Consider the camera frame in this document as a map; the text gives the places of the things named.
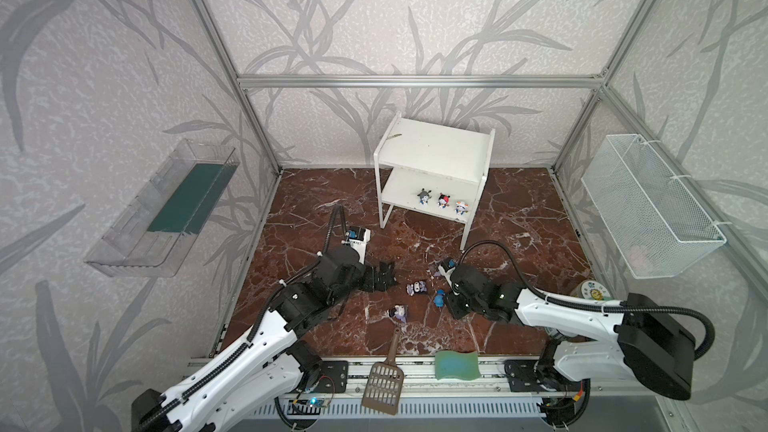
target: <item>red marble tabletop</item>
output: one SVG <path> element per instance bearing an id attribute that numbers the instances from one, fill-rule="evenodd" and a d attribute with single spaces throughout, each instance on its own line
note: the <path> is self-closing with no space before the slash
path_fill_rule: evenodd
<path id="1" fill-rule="evenodd" d="M 383 178 L 387 171 L 382 171 Z M 434 191 L 433 199 L 449 190 Z M 489 322 L 469 314 L 454 320 L 432 300 L 438 289 L 448 291 L 435 264 L 458 258 L 463 224 L 395 208 L 384 229 L 379 227 L 376 178 L 371 168 L 285 170 L 264 233 L 250 265 L 243 290 L 224 339 L 224 346 L 253 323 L 277 281 L 310 264 L 322 247 L 334 205 L 346 207 L 349 225 L 372 231 L 366 261 L 395 262 L 398 285 L 387 292 L 353 292 L 343 316 L 325 322 L 304 336 L 321 356 L 384 355 L 395 320 L 387 311 L 408 306 L 399 354 L 433 355 L 438 350 L 486 355 L 538 355 L 546 334 L 539 328 Z M 336 239 L 340 240 L 336 228 Z M 505 242 L 522 270 L 538 287 L 562 294 L 591 277 L 568 216 L 544 168 L 492 168 L 472 223 L 467 245 L 494 238 Z M 475 249 L 467 263 L 491 279 L 516 280 L 504 252 L 493 246 Z M 427 283 L 427 295 L 408 296 L 406 285 Z M 336 316 L 338 306 L 331 311 Z"/>

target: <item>wire basket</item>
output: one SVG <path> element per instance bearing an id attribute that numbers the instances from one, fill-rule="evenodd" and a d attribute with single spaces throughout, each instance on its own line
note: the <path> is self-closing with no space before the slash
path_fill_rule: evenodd
<path id="1" fill-rule="evenodd" d="M 85 263 L 111 277 L 173 277 L 239 164 L 232 146 L 181 140 Z"/>
<path id="2" fill-rule="evenodd" d="M 726 242 L 638 134 L 606 136 L 581 181 L 636 278 L 673 277 Z"/>

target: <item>brown slotted scoop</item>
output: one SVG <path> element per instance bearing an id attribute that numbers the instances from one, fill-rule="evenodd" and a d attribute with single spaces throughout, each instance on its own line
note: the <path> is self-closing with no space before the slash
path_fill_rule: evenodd
<path id="1" fill-rule="evenodd" d="M 406 376 L 395 364 L 395 353 L 401 333 L 399 328 L 395 329 L 386 360 L 376 362 L 371 367 L 366 390 L 362 393 L 363 407 L 378 410 L 384 414 L 397 415 L 400 392 L 402 392 L 402 380 Z"/>

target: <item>leaf pattern wallpaper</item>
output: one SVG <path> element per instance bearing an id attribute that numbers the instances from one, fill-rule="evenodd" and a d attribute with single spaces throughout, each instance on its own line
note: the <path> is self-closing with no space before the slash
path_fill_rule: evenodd
<path id="1" fill-rule="evenodd" d="M 595 74 L 639 0 L 206 0 L 240 74 Z M 370 166 L 395 112 L 551 165 L 588 90 L 251 90 L 288 166 Z"/>
<path id="2" fill-rule="evenodd" d="M 662 0 L 611 86 L 768 258 L 768 0 Z M 626 133 L 598 108 L 560 171 L 604 280 L 624 296 L 705 312 L 717 340 L 696 362 L 686 403 L 702 432 L 768 423 L 768 307 L 721 251 L 675 278 L 629 274 L 580 179 L 605 134 Z M 691 324 L 695 333 L 700 333 Z"/>
<path id="3" fill-rule="evenodd" d="M 0 63 L 0 430 L 128 430 L 213 345 L 275 176 L 188 0 L 0 0 Z M 84 264 L 182 138 L 241 164 L 178 274 Z"/>

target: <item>green sponge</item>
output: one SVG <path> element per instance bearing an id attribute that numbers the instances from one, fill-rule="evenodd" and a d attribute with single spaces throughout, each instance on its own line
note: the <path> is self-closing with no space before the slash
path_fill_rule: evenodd
<path id="1" fill-rule="evenodd" d="M 437 380 L 449 378 L 475 380 L 480 377 L 478 353 L 440 350 L 435 354 L 435 377 Z"/>

